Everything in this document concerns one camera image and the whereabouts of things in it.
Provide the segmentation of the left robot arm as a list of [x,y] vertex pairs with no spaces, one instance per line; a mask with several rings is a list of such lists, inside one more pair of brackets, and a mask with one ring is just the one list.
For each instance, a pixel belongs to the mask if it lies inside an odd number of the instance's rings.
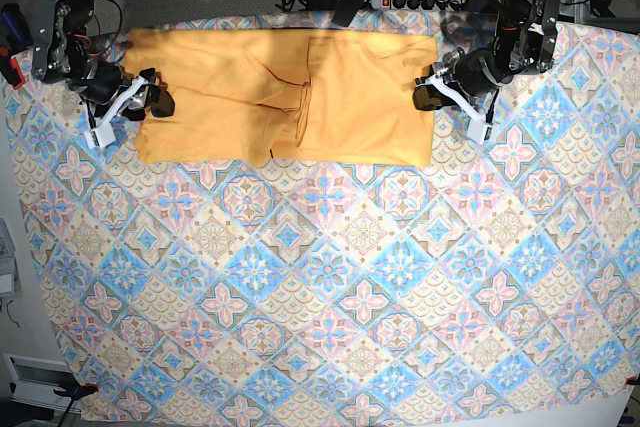
[[486,0],[497,11],[492,44],[457,49],[414,81],[419,111],[456,107],[469,117],[467,137],[481,145],[496,136],[500,90],[516,76],[543,74],[554,64],[561,0]]

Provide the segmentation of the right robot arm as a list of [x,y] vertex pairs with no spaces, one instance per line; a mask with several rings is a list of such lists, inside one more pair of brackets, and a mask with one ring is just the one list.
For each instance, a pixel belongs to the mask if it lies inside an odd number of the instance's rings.
[[175,102],[153,68],[128,74],[106,58],[116,36],[101,44],[88,34],[95,0],[42,0],[33,28],[32,76],[44,84],[62,82],[86,106],[84,137],[91,149],[116,140],[113,121],[141,122],[148,115],[171,117]]

